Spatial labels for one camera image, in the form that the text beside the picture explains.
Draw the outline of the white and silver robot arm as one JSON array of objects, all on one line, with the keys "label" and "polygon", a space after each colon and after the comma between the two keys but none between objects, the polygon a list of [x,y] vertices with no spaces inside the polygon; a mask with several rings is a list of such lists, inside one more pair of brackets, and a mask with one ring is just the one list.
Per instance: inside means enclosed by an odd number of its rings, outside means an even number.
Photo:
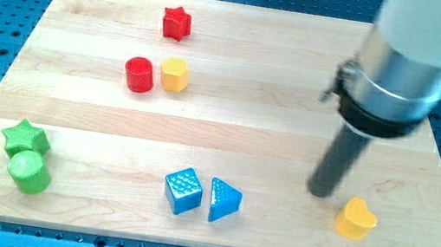
[{"label": "white and silver robot arm", "polygon": [[441,0],[384,0],[337,83],[339,112],[356,132],[411,133],[441,100]]}]

